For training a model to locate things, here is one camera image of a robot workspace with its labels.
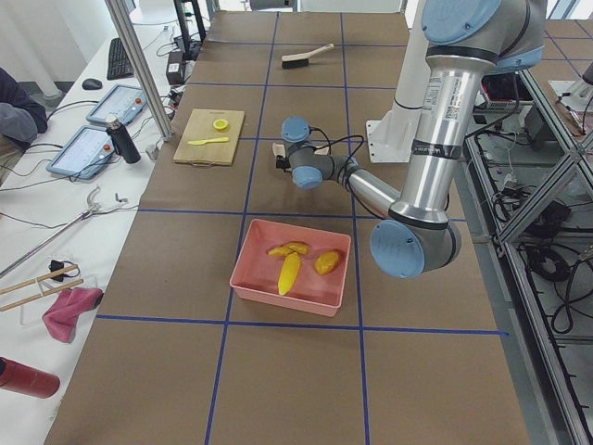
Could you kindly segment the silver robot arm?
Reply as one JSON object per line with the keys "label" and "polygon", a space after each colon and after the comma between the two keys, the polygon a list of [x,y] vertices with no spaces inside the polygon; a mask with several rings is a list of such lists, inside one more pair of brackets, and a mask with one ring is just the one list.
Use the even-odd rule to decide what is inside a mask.
{"label": "silver robot arm", "polygon": [[461,236],[446,213],[446,199],[481,81],[539,62],[546,9],[544,1],[424,4],[420,25],[430,75],[401,190],[364,170],[353,157],[320,154],[301,117],[283,123],[284,154],[277,157],[277,168],[289,170],[302,189],[334,180],[380,214],[383,219],[370,244],[384,273],[411,278],[448,265],[460,252]]}

